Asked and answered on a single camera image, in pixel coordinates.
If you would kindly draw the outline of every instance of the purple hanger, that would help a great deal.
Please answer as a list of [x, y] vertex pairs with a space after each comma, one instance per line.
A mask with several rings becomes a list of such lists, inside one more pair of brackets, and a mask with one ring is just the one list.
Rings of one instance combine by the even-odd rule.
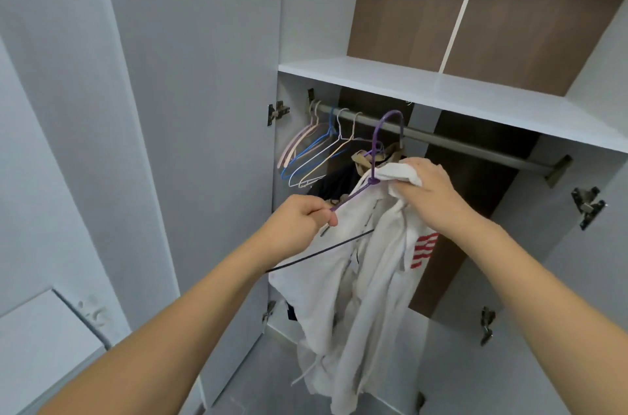
[[395, 111], [388, 111], [379, 120], [379, 122], [377, 123], [377, 126], [375, 126], [375, 131], [373, 132], [373, 147], [371, 149], [371, 155], [373, 155], [373, 165], [371, 165], [371, 176], [368, 178], [366, 185], [364, 187], [360, 188], [359, 190], [357, 190], [357, 192], [353, 193], [353, 195], [350, 195], [349, 198], [347, 198], [345, 201], [342, 201], [338, 205], [333, 207], [332, 211], [338, 210], [342, 205], [344, 205], [346, 202], [351, 200], [351, 198], [353, 198], [357, 194], [363, 192], [364, 190], [366, 190], [371, 185], [377, 185], [378, 183], [380, 183], [380, 180], [378, 178], [375, 178], [375, 161], [374, 161], [375, 157], [374, 156], [376, 155], [375, 150], [376, 150], [376, 143], [377, 143], [377, 133], [381, 129], [382, 124], [384, 122], [386, 122], [388, 120], [388, 118], [391, 117], [393, 114], [398, 114], [399, 117], [401, 118], [399, 120], [399, 147], [403, 148], [403, 114], [401, 113], [401, 111], [397, 111], [397, 110], [395, 110]]

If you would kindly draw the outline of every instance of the clothes rail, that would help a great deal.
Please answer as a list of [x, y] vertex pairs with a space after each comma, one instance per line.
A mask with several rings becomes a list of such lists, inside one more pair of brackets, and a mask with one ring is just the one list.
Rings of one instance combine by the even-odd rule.
[[[346, 119], [349, 121], [353, 121], [355, 119], [360, 124], [365, 124], [371, 127], [375, 127], [379, 123], [379, 119], [376, 119], [374, 117], [366, 116], [362, 113], [356, 115], [355, 112], [347, 110], [343, 110], [342, 112], [340, 112], [339, 109], [326, 106], [325, 104], [320, 104], [318, 106], [318, 110], [326, 114], [333, 111], [334, 115], [340, 116], [341, 119]], [[399, 125], [391, 122], [384, 122], [381, 125], [381, 128], [383, 130], [394, 132], [396, 134], [399, 133]], [[569, 155], [566, 155], [562, 157], [556, 165], [540, 164], [537, 162], [532, 162], [530, 160], [525, 160], [524, 158], [514, 157], [513, 155], [508, 155], [507, 153], [484, 149], [483, 147], [479, 147], [470, 143], [442, 137], [440, 135], [424, 132], [419, 129], [413, 129], [412, 127], [404, 127], [403, 134], [405, 137], [414, 140], [420, 140], [422, 142], [435, 145], [437, 147], [442, 147], [443, 149], [453, 150], [454, 152], [464, 153], [465, 155], [478, 157], [489, 162], [495, 162], [496, 164], [506, 165], [507, 167], [510, 167], [512, 169], [537, 173], [538, 175], [542, 175], [545, 178], [551, 188], [556, 185], [559, 178], [561, 178], [561, 176], [564, 174], [564, 172], [573, 161], [573, 159]]]

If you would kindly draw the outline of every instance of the white clothing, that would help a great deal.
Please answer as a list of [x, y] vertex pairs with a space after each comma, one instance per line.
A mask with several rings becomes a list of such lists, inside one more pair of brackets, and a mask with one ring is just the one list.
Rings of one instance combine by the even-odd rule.
[[[303, 327], [298, 358], [306, 385], [310, 393], [332, 398], [334, 415], [353, 412], [361, 392], [374, 394], [379, 387], [404, 311], [427, 266], [417, 260], [429, 256], [437, 236], [389, 184], [396, 179], [420, 186], [410, 165], [386, 164], [375, 176], [381, 183], [337, 210], [338, 226], [322, 230], [286, 262], [374, 228], [371, 235], [269, 277]], [[428, 250], [417, 240], [429, 244]]]

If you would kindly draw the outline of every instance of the white cabinet door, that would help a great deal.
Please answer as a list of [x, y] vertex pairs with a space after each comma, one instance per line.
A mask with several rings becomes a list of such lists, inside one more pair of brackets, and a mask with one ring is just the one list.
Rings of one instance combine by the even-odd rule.
[[[608, 207], [586, 231], [575, 225], [545, 266], [628, 330], [628, 164], [601, 198]], [[442, 301], [450, 310], [430, 323], [420, 369], [420, 390], [427, 397], [421, 414], [568, 414], [507, 311], [499, 312], [491, 326], [493, 339], [480, 347], [480, 305], [475, 311], [457, 310], [465, 306], [460, 287], [480, 277], [472, 265], [465, 263]]]
[[[281, 0], [112, 0], [181, 292], [271, 212]], [[261, 333], [252, 290], [201, 380], [209, 404]]]

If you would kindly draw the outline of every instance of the floor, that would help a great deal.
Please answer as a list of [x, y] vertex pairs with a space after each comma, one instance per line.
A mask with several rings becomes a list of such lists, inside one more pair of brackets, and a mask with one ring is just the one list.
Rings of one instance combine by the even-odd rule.
[[[330, 399], [310, 395], [301, 375], [296, 348], [268, 333], [255, 344], [227, 388], [207, 413], [209, 415], [328, 415]], [[397, 415], [369, 394], [360, 396], [356, 415]]]

